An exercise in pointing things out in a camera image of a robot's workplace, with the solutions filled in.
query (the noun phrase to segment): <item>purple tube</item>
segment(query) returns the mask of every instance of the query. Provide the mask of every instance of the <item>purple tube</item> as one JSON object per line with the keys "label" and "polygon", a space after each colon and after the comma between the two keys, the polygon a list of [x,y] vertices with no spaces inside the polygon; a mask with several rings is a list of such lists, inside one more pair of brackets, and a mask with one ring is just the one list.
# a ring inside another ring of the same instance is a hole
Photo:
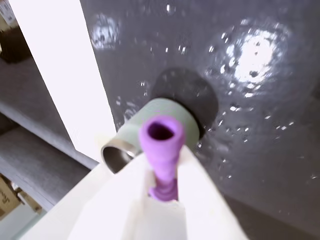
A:
{"label": "purple tube", "polygon": [[183,125],[171,116],[155,116],[140,129],[140,145],[155,175],[149,194],[159,201],[178,200],[177,163],[185,143]]}

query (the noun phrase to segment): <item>wet surface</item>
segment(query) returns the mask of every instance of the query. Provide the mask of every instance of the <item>wet surface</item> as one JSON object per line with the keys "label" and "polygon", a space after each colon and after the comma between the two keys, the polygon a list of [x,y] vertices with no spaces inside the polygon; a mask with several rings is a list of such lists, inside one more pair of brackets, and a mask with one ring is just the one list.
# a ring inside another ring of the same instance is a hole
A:
{"label": "wet surface", "polygon": [[217,186],[320,236],[320,2],[81,5],[117,128],[148,102],[163,71],[196,72],[218,100],[194,150]]}

